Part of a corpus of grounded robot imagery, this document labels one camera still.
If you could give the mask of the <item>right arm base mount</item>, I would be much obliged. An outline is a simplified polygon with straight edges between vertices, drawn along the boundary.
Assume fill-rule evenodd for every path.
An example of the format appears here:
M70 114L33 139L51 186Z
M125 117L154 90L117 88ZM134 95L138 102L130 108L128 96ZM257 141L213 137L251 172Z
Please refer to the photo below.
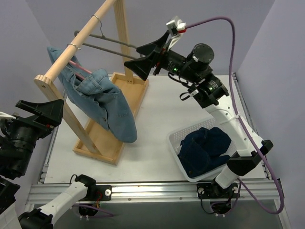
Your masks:
M241 185L238 185L236 182L225 189L222 189L214 181L211 183L198 183L196 187L204 213L222 217L225 217L236 206L241 191ZM210 200L210 210L204 208L204 200Z

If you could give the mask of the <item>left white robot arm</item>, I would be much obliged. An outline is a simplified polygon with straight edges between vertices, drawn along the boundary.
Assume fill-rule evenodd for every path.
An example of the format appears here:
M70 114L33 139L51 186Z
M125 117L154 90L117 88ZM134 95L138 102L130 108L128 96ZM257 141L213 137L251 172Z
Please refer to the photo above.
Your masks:
M50 135L61 124L65 101L46 103L20 100L16 107L31 113L29 117L0 114L0 227L2 229L52 229L58 219L80 200L96 195L96 181L77 175L69 186L49 203L18 215L17 201L23 184L28 195L30 181L23 182L36 142Z

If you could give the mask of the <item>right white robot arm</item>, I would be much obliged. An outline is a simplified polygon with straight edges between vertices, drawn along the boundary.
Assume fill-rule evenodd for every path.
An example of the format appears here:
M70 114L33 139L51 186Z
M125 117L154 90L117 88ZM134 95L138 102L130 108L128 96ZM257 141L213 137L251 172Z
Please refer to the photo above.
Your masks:
M201 108L211 114L236 146L236 152L212 184L212 192L217 197L224 196L229 186L241 176L253 170L262 158L273 148L270 140L263 140L253 129L244 123L234 110L233 92L212 73L210 62L214 52L210 46L199 43L187 57L171 50L167 40L169 33L160 39L136 50L142 58L129 60L124 66L132 70L142 80L146 80L152 68L157 75L160 69L169 76L177 75L177 82L188 89Z

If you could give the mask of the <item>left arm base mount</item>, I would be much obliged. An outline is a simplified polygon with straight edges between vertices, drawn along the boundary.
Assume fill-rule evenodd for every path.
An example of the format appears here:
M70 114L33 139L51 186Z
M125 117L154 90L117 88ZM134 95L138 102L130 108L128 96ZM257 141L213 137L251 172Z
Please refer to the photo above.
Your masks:
M88 190L87 195L81 201L89 201L88 204L79 204L78 213L84 217L95 217L98 212L102 212L100 208L103 201L110 201L112 198L111 185L98 185Z

